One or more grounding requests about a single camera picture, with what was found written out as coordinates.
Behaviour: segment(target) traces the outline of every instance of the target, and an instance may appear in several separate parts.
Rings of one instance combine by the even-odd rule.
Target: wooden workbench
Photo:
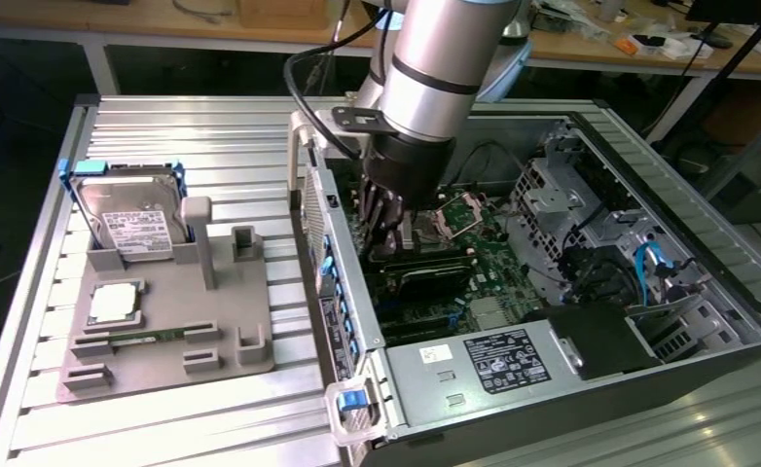
[[[235,0],[185,1],[191,2],[185,5],[204,11],[236,11]],[[598,6],[589,0],[578,0],[578,3],[589,11],[590,17],[594,17]],[[334,23],[339,5],[338,2],[328,4],[330,23]],[[679,28],[685,28],[689,24],[674,10],[654,6],[647,0],[629,0],[626,8],[633,14],[661,21],[671,16]],[[359,2],[355,2],[347,15],[343,35],[351,34],[367,21],[366,11]],[[594,23],[611,31],[613,36],[626,29],[621,23],[603,23],[595,18]],[[128,6],[104,5],[89,0],[0,0],[0,25],[298,44],[324,44],[331,37],[330,28],[319,30],[245,28],[240,25],[235,14],[223,18],[219,24],[211,24],[175,10],[169,0],[132,0]],[[354,46],[371,47],[374,34],[374,31],[366,34],[354,42]],[[731,36],[735,46],[727,50],[715,50],[706,60],[695,62],[693,70],[718,70],[723,67],[745,39],[737,34]],[[554,34],[534,31],[532,40],[532,59],[665,68],[683,68],[686,65],[683,60],[671,60],[662,55],[631,57],[617,50],[610,43],[586,40],[578,33]],[[761,73],[761,54],[749,55],[738,67],[738,72]]]
[[[227,10],[233,15],[221,18],[219,24],[211,24],[179,12],[169,0],[132,0],[128,6],[105,5],[91,0],[0,0],[0,25],[299,44],[324,44],[331,39],[331,28],[300,30],[243,27],[236,16],[235,0],[181,0],[181,3],[193,10]],[[339,10],[339,2],[328,2],[331,24]],[[362,5],[354,2],[346,18],[346,33],[351,34],[367,22]],[[364,36],[356,40],[355,45],[371,47],[371,41],[372,37]]]
[[[611,38],[625,32],[626,25],[602,23],[595,19],[598,6],[590,0],[575,0],[589,12],[597,25],[611,32]],[[183,0],[193,9],[204,11],[236,11],[235,0]],[[211,24],[200,18],[184,15],[171,0],[132,0],[131,5],[104,5],[91,0],[0,0],[0,38],[20,38],[77,43],[85,52],[89,69],[99,92],[119,93],[117,81],[105,48],[109,45],[171,47],[181,49],[229,50],[268,53],[295,53],[312,45],[324,44],[331,38],[331,26],[339,15],[340,2],[328,3],[330,27],[319,30],[287,28],[245,28],[236,14]],[[633,16],[654,18],[661,22],[673,17],[678,29],[689,26],[683,16],[669,8],[661,8],[649,0],[629,0],[626,9]],[[368,22],[360,2],[352,2],[340,37],[346,37]],[[375,31],[368,32],[338,54],[371,55]],[[685,91],[663,120],[655,126],[649,140],[665,134],[686,112],[706,84],[722,69],[745,37],[725,34],[734,42],[727,50],[715,50],[705,60],[697,60],[690,68],[693,76]],[[663,55],[629,56],[610,41],[586,40],[578,33],[531,33],[534,49],[527,66],[598,71],[679,75],[685,60],[671,60]],[[733,78],[761,80],[761,54],[753,52],[737,68]]]

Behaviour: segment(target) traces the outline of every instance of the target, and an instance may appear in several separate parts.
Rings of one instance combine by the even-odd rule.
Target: hard drive label
[[[482,387],[490,394],[550,380],[542,357],[523,329],[463,343]]]
[[[172,249],[163,211],[105,212],[104,222],[120,254]]]

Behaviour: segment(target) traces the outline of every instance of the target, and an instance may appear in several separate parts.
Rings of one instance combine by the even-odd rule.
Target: warning label
[[[163,211],[105,212],[104,222],[121,254],[172,249]]]
[[[546,366],[523,329],[463,342],[490,394],[548,381]]]

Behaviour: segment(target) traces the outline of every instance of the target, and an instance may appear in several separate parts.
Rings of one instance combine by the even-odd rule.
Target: electronic component
[[[571,282],[571,289],[563,296],[566,302],[610,302],[634,305],[638,301],[638,287],[631,262],[614,246],[585,248],[569,246],[559,259],[559,271]]]
[[[471,301],[470,314],[482,331],[515,324],[515,320],[500,307],[496,297],[486,297]]]
[[[569,407],[595,408],[586,412],[590,420],[569,418],[544,435],[531,430],[515,440],[511,434],[515,445],[536,442],[671,402],[759,351],[755,308],[743,304],[731,312],[746,296],[729,277],[718,277],[726,267],[687,241],[694,233],[626,165],[643,160],[658,166],[657,157],[637,152],[641,145],[602,139],[610,133],[625,141],[619,126],[603,124],[599,131],[577,114],[534,112],[499,114],[514,142],[504,149],[516,165],[510,179],[444,187],[416,214],[388,203],[390,216],[371,223],[360,207],[384,202],[371,187],[356,205],[320,209],[319,232],[330,235],[342,288],[355,304],[347,357],[352,341],[364,347],[350,378],[327,394],[364,387],[386,397],[374,410],[354,411],[362,416],[354,424],[351,413],[338,416],[331,399],[335,439],[355,465],[392,464],[404,455],[454,465],[470,458],[448,453],[440,440],[418,443],[436,429],[452,433],[451,442],[466,443],[466,450],[490,454],[507,444],[490,443],[506,423],[532,424],[540,413],[557,417]],[[495,127],[491,113],[472,120],[474,129]],[[471,133],[459,147],[482,137]],[[618,147],[629,152],[617,154]],[[466,151],[458,155],[463,163]],[[307,195],[327,199],[339,192],[347,198],[363,187],[355,185],[360,165],[314,156],[306,174],[315,191]],[[344,164],[348,170],[335,168]],[[689,189],[674,180],[659,186]],[[379,245],[376,238],[367,242],[367,226],[382,222],[396,223],[387,230],[396,247],[366,254]],[[422,233],[440,251],[418,248]],[[650,242],[663,260],[657,247],[641,250],[643,306],[635,262]],[[670,296],[681,296],[677,304],[666,303]],[[641,391],[643,385],[661,390]],[[615,411],[603,409],[611,406]],[[468,424],[476,425],[470,437]]]
[[[81,161],[61,170],[64,185],[89,226],[96,249],[115,249],[125,261],[172,257],[172,245],[189,240],[180,214],[183,167],[108,165]]]
[[[95,288],[87,326],[127,321],[137,310],[137,286],[133,283],[105,284]]]

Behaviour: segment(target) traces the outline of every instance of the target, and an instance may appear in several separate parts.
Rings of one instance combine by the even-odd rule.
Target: black plastic component
[[[442,90],[443,92],[463,95],[475,94],[479,91],[479,85],[460,85],[458,83],[451,83],[450,81],[439,80],[434,76],[420,73],[418,70],[411,68],[396,55],[392,55],[392,66],[404,75],[407,75],[408,78],[434,90]]]
[[[100,94],[79,94],[73,98],[73,105],[91,107],[100,105]]]
[[[654,275],[658,276],[661,279],[667,279],[678,274],[675,268],[670,268],[663,263],[658,263],[654,267]]]
[[[363,158],[366,177],[402,197],[404,209],[418,207],[435,193],[454,140],[430,143],[402,135],[376,134],[371,146]]]
[[[635,199],[629,196],[626,187],[618,183],[617,177],[605,169],[602,162],[594,156],[583,153],[574,162],[574,170],[597,197],[602,199],[609,211],[627,211],[641,207]]]
[[[396,134],[387,124],[383,113],[375,109],[359,107],[335,107],[331,109],[334,123],[343,131],[368,134]]]
[[[559,272],[574,283],[563,297],[566,300],[615,305],[633,305],[639,301],[631,264],[614,246],[569,246],[559,259]]]
[[[579,354],[582,379],[606,377],[655,367],[651,357],[626,322],[626,310],[610,304],[563,305],[543,311],[550,327]]]
[[[710,32],[709,34],[703,34],[702,32],[694,33],[691,34],[691,39],[703,41],[703,44],[714,47],[715,49],[729,49],[733,46],[733,41],[717,32]]]
[[[610,108],[611,108],[611,106],[609,105],[609,103],[607,103],[605,100],[602,100],[602,99],[594,98],[594,99],[591,99],[591,102],[593,102],[594,105],[595,105],[597,107],[599,107],[601,109],[610,109]]]
[[[690,293],[681,285],[673,285],[666,291],[666,302],[677,302],[686,297]]]
[[[635,34],[633,37],[645,46],[663,47],[663,44],[666,44],[666,38],[665,37],[646,36],[643,34]]]
[[[518,47],[518,46],[523,46],[526,42],[527,42],[527,36],[524,36],[524,37],[500,36],[500,38],[499,38],[499,45],[500,46]]]
[[[474,257],[463,250],[420,253],[396,258],[379,270],[386,283],[386,298],[420,302],[463,290],[472,275]]]

